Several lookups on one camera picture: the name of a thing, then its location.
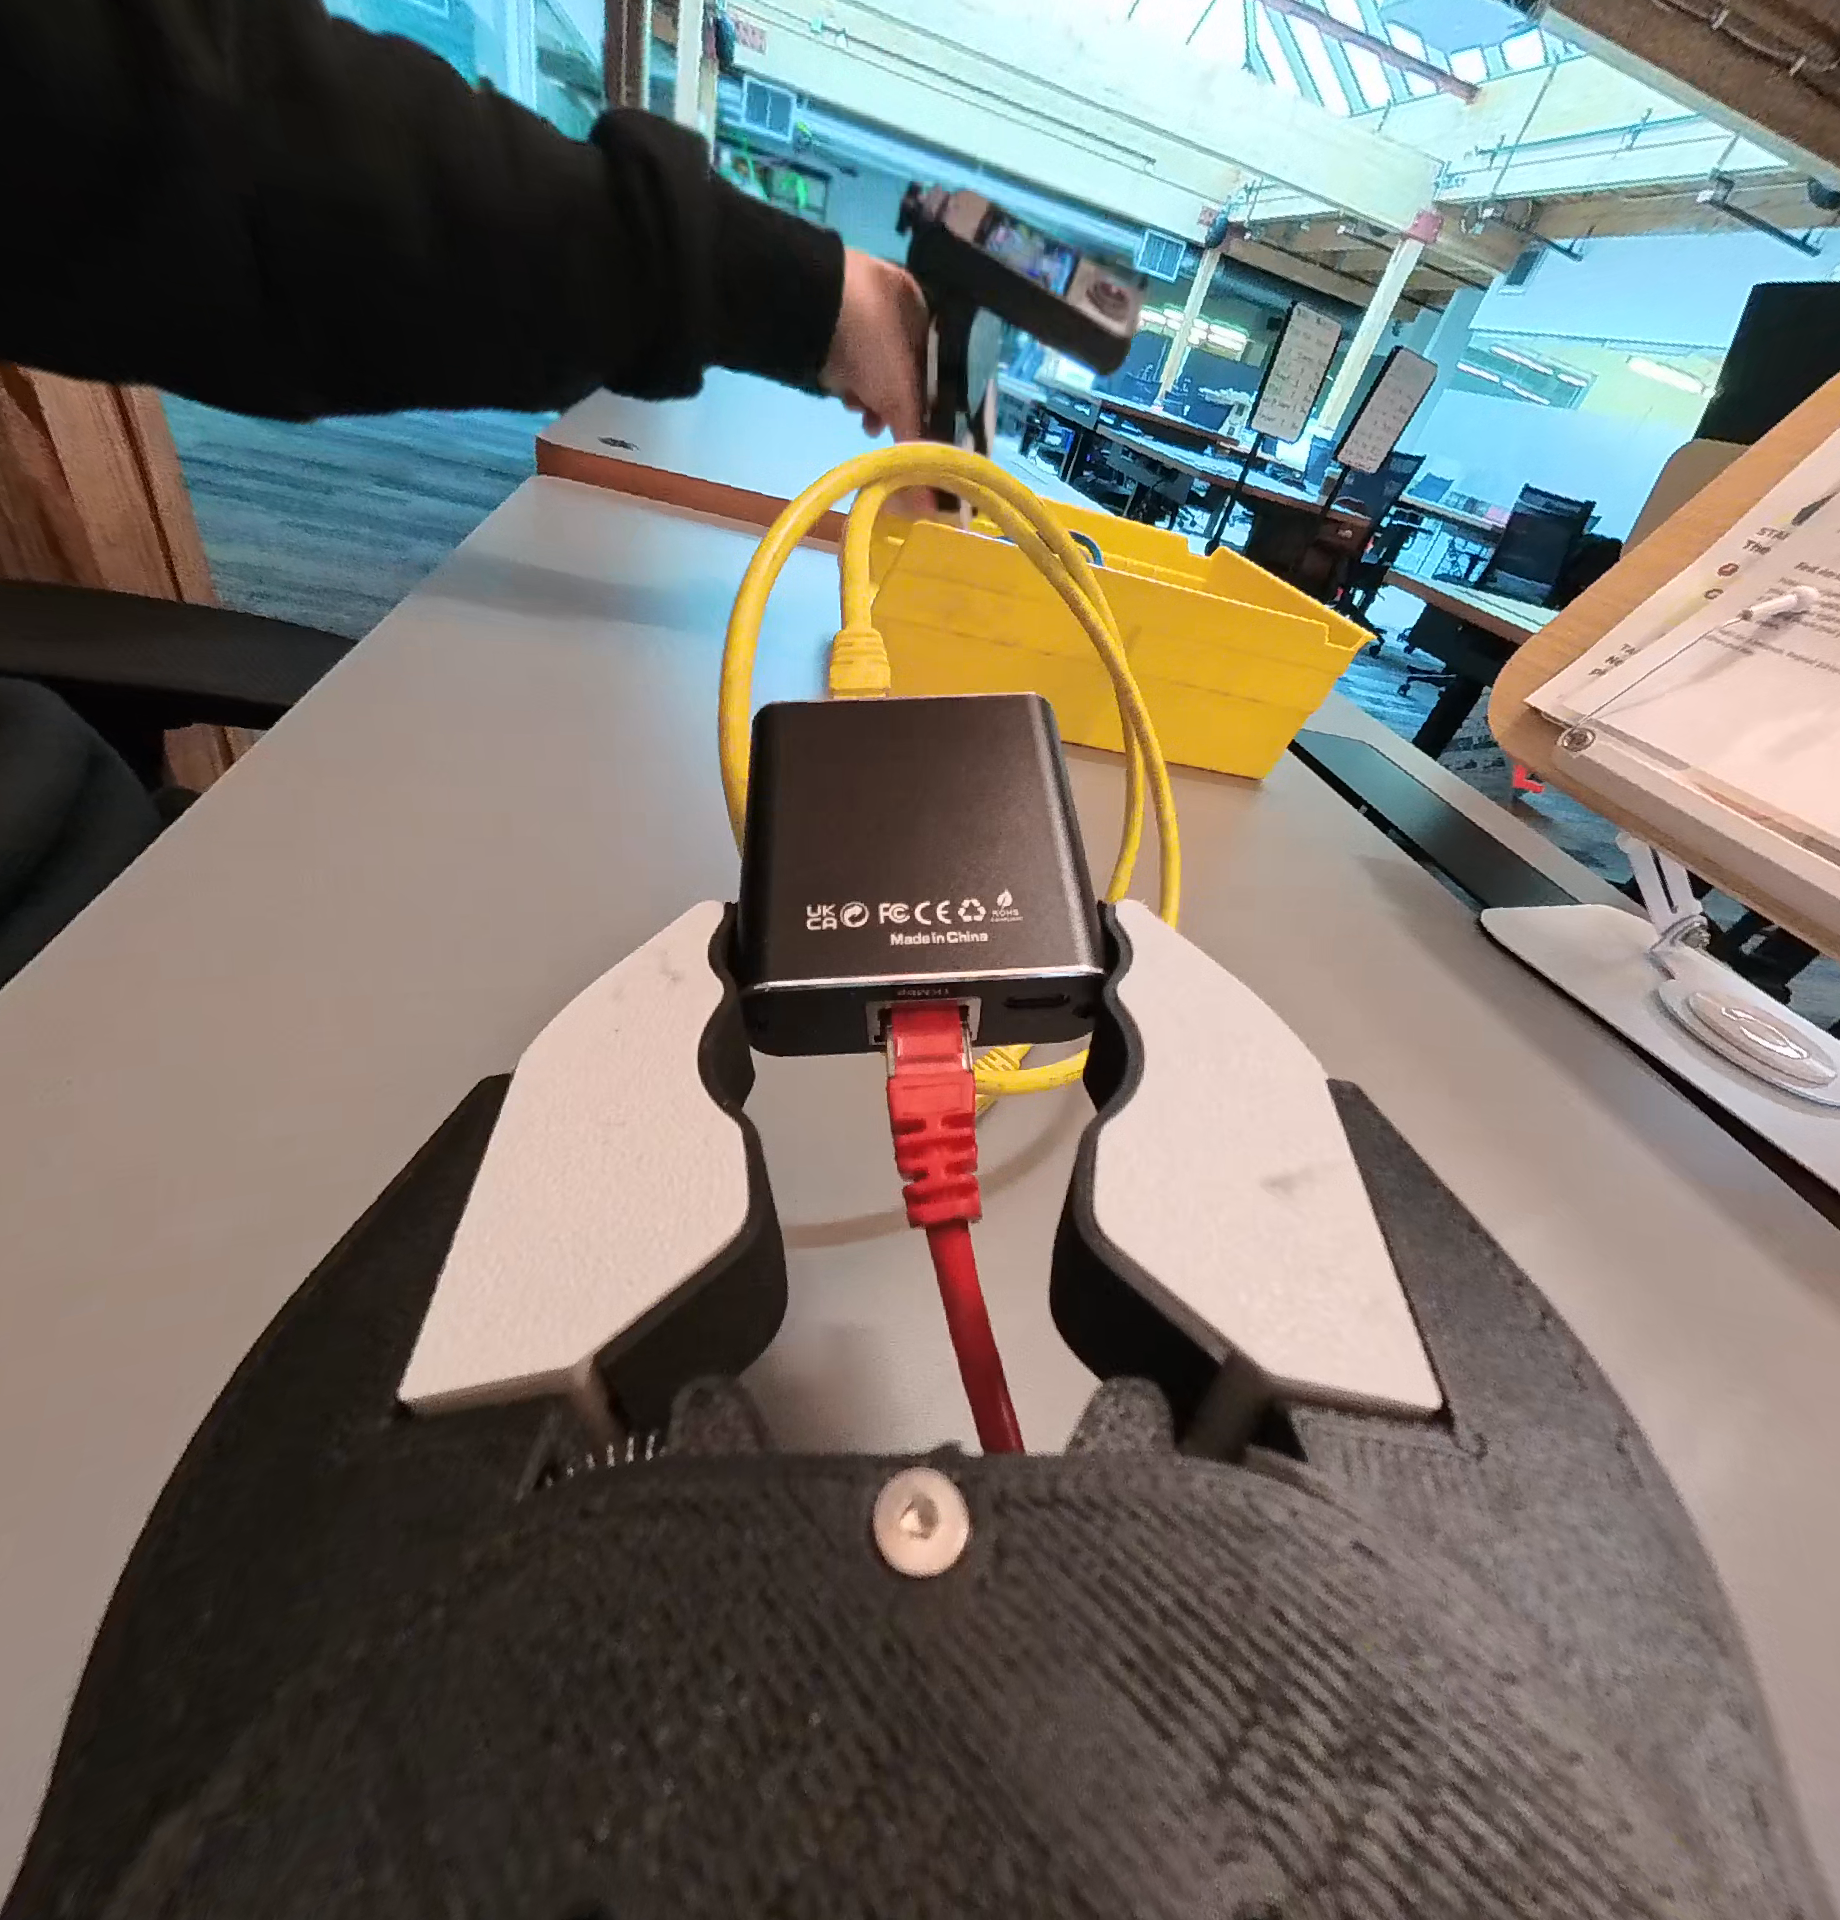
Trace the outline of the person's left hand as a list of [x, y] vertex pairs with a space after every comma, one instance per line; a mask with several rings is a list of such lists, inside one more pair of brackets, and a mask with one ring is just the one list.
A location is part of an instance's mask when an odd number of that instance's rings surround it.
[[823, 390], [869, 435], [917, 442], [926, 429], [929, 311], [920, 285], [884, 258], [844, 250], [844, 281]]

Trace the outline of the black monitor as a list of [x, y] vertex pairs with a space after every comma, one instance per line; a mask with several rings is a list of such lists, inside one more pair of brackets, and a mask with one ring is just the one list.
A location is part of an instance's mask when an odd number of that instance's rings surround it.
[[1840, 372], [1840, 281], [1760, 283], [1740, 315], [1697, 439], [1748, 446]]

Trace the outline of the yellow plastic bin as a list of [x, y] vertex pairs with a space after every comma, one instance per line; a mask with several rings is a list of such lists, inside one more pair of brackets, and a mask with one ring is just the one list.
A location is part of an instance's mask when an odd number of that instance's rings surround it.
[[[1179, 534], [1054, 505], [1099, 556], [1171, 769], [1262, 779], [1364, 645], [1364, 632], [1229, 545], [1202, 554]], [[879, 523], [869, 575], [893, 691], [1039, 691], [1065, 744], [1123, 745], [1114, 687], [1069, 607], [986, 520]]]

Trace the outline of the wooden cabinet panel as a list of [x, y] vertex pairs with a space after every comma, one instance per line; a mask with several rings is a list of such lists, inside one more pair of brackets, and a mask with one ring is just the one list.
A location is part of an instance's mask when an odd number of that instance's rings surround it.
[[215, 604], [154, 390], [0, 359], [0, 582]]

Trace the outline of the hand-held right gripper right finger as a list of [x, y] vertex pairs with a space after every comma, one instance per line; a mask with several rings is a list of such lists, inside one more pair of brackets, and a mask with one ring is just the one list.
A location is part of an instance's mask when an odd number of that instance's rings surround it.
[[1050, 1304], [1102, 1382], [1147, 1382], [1187, 1452], [1293, 1409], [1430, 1422], [1444, 1391], [1331, 1081], [1264, 999], [1141, 904], [1100, 907], [1093, 1104]]

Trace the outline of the white desk with wooden edge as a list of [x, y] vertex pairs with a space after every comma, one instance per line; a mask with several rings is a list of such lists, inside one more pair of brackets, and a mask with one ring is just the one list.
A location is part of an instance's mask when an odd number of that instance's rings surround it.
[[683, 400], [611, 392], [574, 404], [532, 442], [540, 476], [768, 526], [793, 496], [833, 466], [888, 446], [837, 398], [710, 371]]

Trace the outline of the black mesh office chair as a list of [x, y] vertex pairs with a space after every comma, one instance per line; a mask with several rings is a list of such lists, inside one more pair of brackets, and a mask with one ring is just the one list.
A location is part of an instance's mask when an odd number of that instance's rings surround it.
[[1530, 607], [1552, 607], [1568, 558], [1596, 519], [1596, 504], [1531, 484], [1521, 487], [1486, 563], [1480, 594]]

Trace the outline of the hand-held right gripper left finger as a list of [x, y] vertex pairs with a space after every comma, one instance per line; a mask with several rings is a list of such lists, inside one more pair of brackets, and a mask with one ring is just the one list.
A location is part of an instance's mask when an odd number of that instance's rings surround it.
[[780, 1333], [734, 918], [692, 907], [525, 1047], [405, 1361], [411, 1413], [556, 1398], [621, 1441]]

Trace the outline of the printed paper sheets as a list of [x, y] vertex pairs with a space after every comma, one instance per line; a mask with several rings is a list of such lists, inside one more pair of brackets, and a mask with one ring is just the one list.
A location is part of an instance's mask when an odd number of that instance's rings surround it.
[[1793, 416], [1712, 492], [1700, 549], [1527, 704], [1840, 858], [1840, 420]]

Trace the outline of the wooden document board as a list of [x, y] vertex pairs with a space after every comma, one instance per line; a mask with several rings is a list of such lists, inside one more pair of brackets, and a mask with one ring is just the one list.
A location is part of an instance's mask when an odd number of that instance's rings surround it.
[[1840, 962], [1840, 372], [1527, 641], [1488, 717]]

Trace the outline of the person's left forearm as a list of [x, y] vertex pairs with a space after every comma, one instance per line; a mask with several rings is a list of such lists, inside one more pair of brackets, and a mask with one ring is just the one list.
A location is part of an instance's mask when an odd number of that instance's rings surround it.
[[812, 390], [844, 247], [321, 3], [0, 3], [0, 359], [262, 420]]

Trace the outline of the standing whiteboard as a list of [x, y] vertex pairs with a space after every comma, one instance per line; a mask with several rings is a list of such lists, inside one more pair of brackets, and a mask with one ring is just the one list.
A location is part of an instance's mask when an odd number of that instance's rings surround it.
[[1250, 398], [1249, 432], [1262, 442], [1305, 435], [1341, 335], [1342, 323], [1324, 309], [1305, 299], [1291, 303]]
[[1434, 362], [1396, 344], [1384, 357], [1360, 404], [1344, 420], [1331, 463], [1352, 472], [1379, 472], [1434, 386]]

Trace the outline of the black network adapter box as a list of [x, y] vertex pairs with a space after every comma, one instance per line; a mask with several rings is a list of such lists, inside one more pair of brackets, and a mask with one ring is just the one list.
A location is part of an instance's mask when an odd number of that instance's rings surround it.
[[969, 1043], [1084, 1040], [1100, 907], [1047, 701], [771, 703], [751, 721], [732, 972], [755, 1052], [884, 1045], [947, 1002]]

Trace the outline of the white document stand base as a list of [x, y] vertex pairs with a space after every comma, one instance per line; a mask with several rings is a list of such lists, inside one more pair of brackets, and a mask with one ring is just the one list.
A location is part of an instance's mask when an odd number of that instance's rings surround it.
[[1840, 1031], [1721, 957], [1684, 867], [1632, 837], [1621, 847], [1639, 858], [1641, 907], [1492, 904], [1484, 937], [1796, 1185], [1840, 1201]]

